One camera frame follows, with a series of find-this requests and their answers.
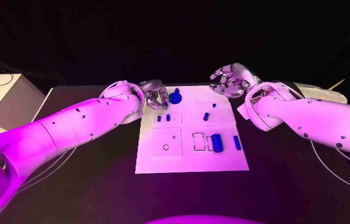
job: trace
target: white cable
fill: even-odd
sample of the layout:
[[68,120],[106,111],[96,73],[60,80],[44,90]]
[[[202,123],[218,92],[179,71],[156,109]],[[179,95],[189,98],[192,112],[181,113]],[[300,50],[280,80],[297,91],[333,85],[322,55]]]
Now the white cable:
[[29,181],[27,181],[24,184],[22,184],[22,187],[25,187],[37,178],[40,178],[48,171],[50,169],[55,166],[55,164],[60,162],[60,160],[64,158],[67,152],[61,155],[61,157],[58,158],[58,160],[55,161],[55,163],[48,167],[48,169],[38,175],[35,176]]
[[336,149],[339,151],[339,153],[343,155],[343,157],[350,161],[350,157],[348,157],[343,153],[341,149]]
[[320,158],[320,156],[319,156],[319,154],[318,154],[318,151],[316,151],[316,146],[315,146],[315,142],[313,141],[310,141],[312,142],[312,146],[313,146],[313,149],[315,149],[315,152],[316,152],[316,156],[318,156],[318,158],[319,158],[319,160],[320,160],[320,162],[322,162],[322,164],[325,165],[325,167],[328,168],[328,170],[331,171],[331,173],[348,184],[348,185],[350,185],[350,183],[331,170],[331,168],[328,167],[328,165],[325,164],[325,162],[323,162],[323,160],[322,160],[322,158]]
[[25,187],[24,189],[21,189],[19,191],[18,191],[18,193],[17,194],[19,194],[24,190],[27,190],[29,187],[32,187],[37,183],[40,183],[42,180],[45,180],[55,172],[57,172],[57,170],[61,168],[61,166],[65,164],[65,162],[68,161],[68,159],[70,159],[70,157],[71,157],[71,155],[74,154],[74,152],[76,152],[76,149],[73,150],[73,152],[71,152],[71,154],[70,154],[70,156],[68,156],[68,158],[65,159],[65,161],[63,162],[63,164],[57,167],[57,169],[50,173],[50,175],[48,176],[45,176],[42,179],[40,179],[35,183],[32,183],[28,187]]

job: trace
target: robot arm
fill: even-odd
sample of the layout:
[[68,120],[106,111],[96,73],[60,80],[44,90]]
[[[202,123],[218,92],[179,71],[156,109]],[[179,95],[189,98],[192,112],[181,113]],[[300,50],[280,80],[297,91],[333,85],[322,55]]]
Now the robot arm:
[[222,67],[211,79],[220,75],[221,84],[211,88],[231,98],[248,93],[238,111],[261,130],[286,122],[303,138],[350,152],[350,105],[305,99],[286,84],[263,82],[240,63]]
[[145,101],[166,108],[168,92],[161,80],[139,85],[120,81],[89,99],[44,119],[0,134],[0,211],[38,167],[70,149],[93,141],[120,124],[143,116]]

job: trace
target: blue object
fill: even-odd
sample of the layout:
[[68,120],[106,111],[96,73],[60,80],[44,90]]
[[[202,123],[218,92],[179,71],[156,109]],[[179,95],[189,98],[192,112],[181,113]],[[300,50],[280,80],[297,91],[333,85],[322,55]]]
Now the blue object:
[[208,121],[210,113],[205,113],[205,118],[204,120]]
[[237,149],[241,150],[240,137],[234,136],[234,140],[235,140]]
[[184,97],[181,94],[181,90],[179,90],[179,88],[176,88],[175,92],[171,93],[171,95],[169,95],[169,102],[174,104],[178,104],[182,101],[182,99],[184,99]]
[[222,146],[220,134],[212,135],[212,143],[214,143],[214,152],[224,152],[224,146]]

